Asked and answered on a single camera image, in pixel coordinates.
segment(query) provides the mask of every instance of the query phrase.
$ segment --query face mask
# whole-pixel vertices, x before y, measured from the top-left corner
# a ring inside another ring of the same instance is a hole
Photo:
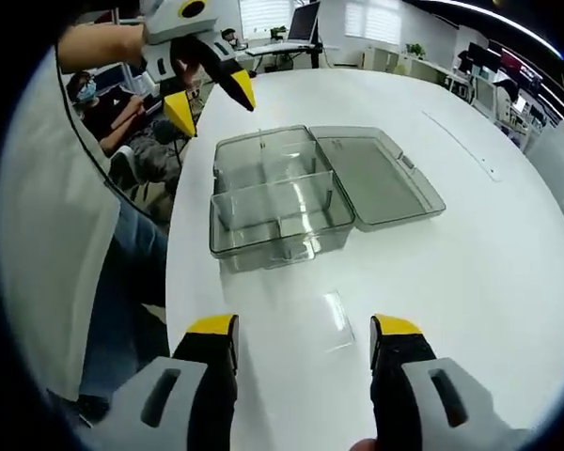
[[[96,82],[90,81],[77,93],[77,100],[81,103],[91,101],[96,95]]]

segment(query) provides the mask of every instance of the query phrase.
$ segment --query blue jeans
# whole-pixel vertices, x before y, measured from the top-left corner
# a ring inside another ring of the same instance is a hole
[[[167,237],[124,199],[96,289],[80,394],[110,398],[159,355],[165,325],[142,305],[165,307]]]

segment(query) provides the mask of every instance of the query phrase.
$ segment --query finger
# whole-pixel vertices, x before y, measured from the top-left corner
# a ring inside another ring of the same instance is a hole
[[[374,439],[365,439],[354,444],[349,451],[375,451],[376,441]]]
[[[186,87],[192,86],[192,79],[198,70],[198,63],[190,62],[185,64],[183,61],[176,59],[176,65],[178,66],[180,78],[186,85]]]

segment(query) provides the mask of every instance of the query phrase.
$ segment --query desk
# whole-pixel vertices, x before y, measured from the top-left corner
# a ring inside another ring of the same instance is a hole
[[[320,67],[327,67],[328,61],[326,61],[326,56],[323,54],[324,51],[330,52],[334,50],[339,50],[338,47],[326,45],[321,48],[313,47],[311,49],[303,49],[303,50],[282,50],[277,51],[271,54],[260,54],[256,56],[252,56],[248,54],[246,51],[248,49],[243,49],[235,52],[236,60],[245,68],[246,70],[255,70],[257,69],[257,65],[260,66],[261,71],[263,71],[263,67],[266,65],[268,61],[275,60],[275,57],[280,54],[290,54],[293,55],[292,63],[293,68],[295,70],[301,69],[315,69],[313,67],[313,62],[311,60],[312,54],[318,55],[318,64]]]
[[[458,97],[464,100],[467,100],[469,97],[470,84],[468,80],[438,64],[372,46],[369,46],[364,53],[365,70],[393,73],[398,65],[405,67],[407,76],[437,85],[441,84],[440,80],[445,77],[446,82],[444,86],[449,92],[458,95]],[[458,85],[464,86],[466,90],[464,95],[460,95]]]
[[[492,392],[509,424],[538,424],[564,390],[564,217],[525,156],[470,105],[408,77],[294,70],[253,83],[254,114],[217,86],[198,121],[173,209],[166,270],[172,348],[197,318],[241,316],[232,449],[341,450],[373,436],[368,319],[374,312],[418,324],[437,355],[452,357]],[[295,124],[384,130],[447,210],[430,221],[353,230],[342,251],[305,263],[220,272],[209,250],[216,143]],[[501,181],[474,156],[492,164]],[[294,306],[325,293],[342,301],[354,343],[316,355],[305,330],[285,319]]]

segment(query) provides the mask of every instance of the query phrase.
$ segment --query clear plastic container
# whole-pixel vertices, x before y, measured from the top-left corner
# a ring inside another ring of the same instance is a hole
[[[445,203],[383,132],[303,126],[219,143],[211,252],[232,272],[341,249],[363,231],[430,218]]]
[[[305,127],[220,143],[214,175],[211,252],[233,272],[339,249],[352,228],[337,176]]]

